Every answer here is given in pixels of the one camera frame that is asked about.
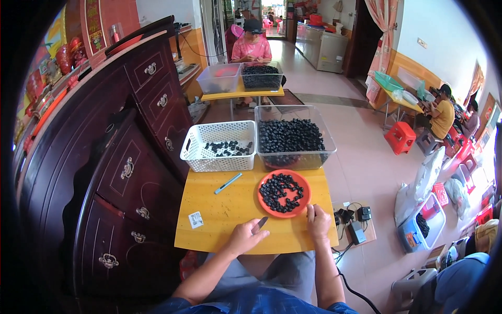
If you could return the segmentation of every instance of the barcode sticker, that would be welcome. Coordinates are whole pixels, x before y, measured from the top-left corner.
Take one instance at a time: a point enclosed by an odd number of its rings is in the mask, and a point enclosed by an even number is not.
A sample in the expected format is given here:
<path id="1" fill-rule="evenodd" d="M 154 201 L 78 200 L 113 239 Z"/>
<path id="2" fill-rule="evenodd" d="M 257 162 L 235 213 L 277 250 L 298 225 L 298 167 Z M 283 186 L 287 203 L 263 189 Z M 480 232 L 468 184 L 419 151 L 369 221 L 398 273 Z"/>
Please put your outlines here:
<path id="1" fill-rule="evenodd" d="M 192 225 L 192 229 L 195 229 L 197 227 L 204 225 L 204 221 L 202 220 L 202 216 L 200 215 L 200 212 L 195 212 L 193 214 L 188 215 L 188 220 L 190 221 L 190 224 Z"/>

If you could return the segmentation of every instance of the blue shirt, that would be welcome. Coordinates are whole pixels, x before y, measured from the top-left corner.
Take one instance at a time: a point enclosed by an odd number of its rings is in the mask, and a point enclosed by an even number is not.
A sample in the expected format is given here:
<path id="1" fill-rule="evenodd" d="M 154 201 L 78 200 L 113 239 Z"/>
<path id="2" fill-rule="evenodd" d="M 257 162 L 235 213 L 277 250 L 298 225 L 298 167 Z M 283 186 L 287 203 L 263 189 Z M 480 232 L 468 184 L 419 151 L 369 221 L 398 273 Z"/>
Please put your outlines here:
<path id="1" fill-rule="evenodd" d="M 437 275 L 434 299 L 444 306 L 443 313 L 452 313 L 465 305 L 481 278 L 489 255 L 473 253 L 453 263 Z"/>
<path id="2" fill-rule="evenodd" d="M 357 314 L 343 302 L 334 303 L 325 310 L 280 290 L 263 286 L 242 288 L 215 302 L 194 306 L 183 298 L 172 297 L 150 312 L 150 314 L 171 313 Z"/>

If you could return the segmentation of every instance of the curtain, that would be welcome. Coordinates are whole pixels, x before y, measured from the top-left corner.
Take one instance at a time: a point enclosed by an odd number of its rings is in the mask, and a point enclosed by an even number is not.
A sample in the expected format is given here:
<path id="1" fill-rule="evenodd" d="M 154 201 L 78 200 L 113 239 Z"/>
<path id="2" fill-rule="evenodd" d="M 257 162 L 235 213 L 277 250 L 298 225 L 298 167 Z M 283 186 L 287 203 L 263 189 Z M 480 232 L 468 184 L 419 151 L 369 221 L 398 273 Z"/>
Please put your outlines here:
<path id="1" fill-rule="evenodd" d="M 389 66 L 392 42 L 394 41 L 394 23 L 396 22 L 398 0 L 364 1 L 373 21 L 384 33 L 382 36 L 382 45 L 377 47 L 375 51 L 375 57 L 369 67 L 368 79 L 366 80 L 368 83 L 366 97 L 369 99 L 369 102 L 374 103 L 380 87 L 373 80 L 373 77 L 375 76 L 375 71 L 386 73 Z"/>
<path id="2" fill-rule="evenodd" d="M 470 97 L 472 95 L 474 95 L 474 93 L 477 92 L 479 89 L 481 89 L 483 87 L 483 84 L 484 84 L 483 71 L 481 71 L 481 67 L 479 66 L 478 62 L 476 61 L 474 75 L 472 76 L 471 88 L 469 89 L 469 93 L 467 94 L 467 97 L 464 100 L 464 106 L 467 106 L 467 104 L 469 103 Z"/>

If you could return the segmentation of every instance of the cardboard box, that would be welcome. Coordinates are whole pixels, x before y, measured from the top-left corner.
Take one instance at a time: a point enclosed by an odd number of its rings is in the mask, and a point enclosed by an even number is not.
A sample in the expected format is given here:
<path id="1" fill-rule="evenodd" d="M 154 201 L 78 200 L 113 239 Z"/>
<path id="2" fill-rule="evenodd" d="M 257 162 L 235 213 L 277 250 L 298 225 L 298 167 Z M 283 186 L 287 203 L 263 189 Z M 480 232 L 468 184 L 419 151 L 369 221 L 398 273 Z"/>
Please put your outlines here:
<path id="1" fill-rule="evenodd" d="M 439 269 L 439 267 L 441 266 L 441 259 L 446 255 L 449 248 L 450 246 L 446 244 L 434 248 L 425 261 L 424 267 Z"/>

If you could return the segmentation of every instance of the woman in yellow shirt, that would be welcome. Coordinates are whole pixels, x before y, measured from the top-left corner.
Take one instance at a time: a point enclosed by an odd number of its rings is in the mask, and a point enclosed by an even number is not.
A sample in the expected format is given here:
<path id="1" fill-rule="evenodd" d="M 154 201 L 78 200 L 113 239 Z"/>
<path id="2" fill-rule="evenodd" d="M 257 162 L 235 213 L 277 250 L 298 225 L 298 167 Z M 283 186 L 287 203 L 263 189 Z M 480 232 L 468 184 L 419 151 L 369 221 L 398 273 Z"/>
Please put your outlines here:
<path id="1" fill-rule="evenodd" d="M 439 89 L 441 101 L 437 107 L 431 102 L 424 102 L 425 108 L 430 111 L 429 115 L 418 114 L 417 125 L 429 130 L 438 139 L 444 139 L 455 120 L 455 109 L 450 101 L 451 88 L 443 84 Z"/>

